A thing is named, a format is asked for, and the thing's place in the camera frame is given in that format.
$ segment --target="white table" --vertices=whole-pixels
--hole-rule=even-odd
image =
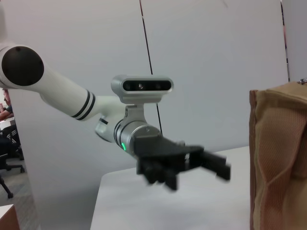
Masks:
[[[205,169],[181,173],[179,190],[146,185],[136,169],[104,175],[91,230],[248,230],[249,149],[219,152],[232,166],[231,182]]]
[[[0,130],[15,124],[15,117],[8,118],[5,121],[0,121]]]

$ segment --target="white wall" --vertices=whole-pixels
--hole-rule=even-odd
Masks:
[[[286,83],[280,0],[142,0],[154,74],[173,79],[164,135],[248,145],[249,90]]]
[[[283,0],[290,80],[307,78],[307,1]]]
[[[96,95],[113,95],[115,75],[150,74],[138,0],[1,2],[12,40]],[[99,117],[78,122],[34,92],[10,96],[42,230],[88,230],[101,176],[134,160],[94,133]]]

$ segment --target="green led light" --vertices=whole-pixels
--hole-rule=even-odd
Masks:
[[[124,143],[121,143],[121,145],[122,145],[123,149],[126,151],[126,146],[125,146],[125,144],[124,144]]]

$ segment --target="tan fabric bag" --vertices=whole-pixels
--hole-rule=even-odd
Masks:
[[[250,92],[251,230],[307,230],[307,85]]]

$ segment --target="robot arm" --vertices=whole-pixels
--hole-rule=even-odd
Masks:
[[[111,82],[118,97],[95,96],[55,72],[31,48],[9,42],[1,3],[0,64],[2,88],[37,92],[44,102],[79,121],[101,114],[96,134],[136,158],[137,174],[143,174],[148,183],[158,181],[177,190],[177,175],[196,167],[230,180],[225,158],[205,152],[202,146],[174,143],[146,122],[144,103],[158,103],[172,91],[169,78],[120,75]]]

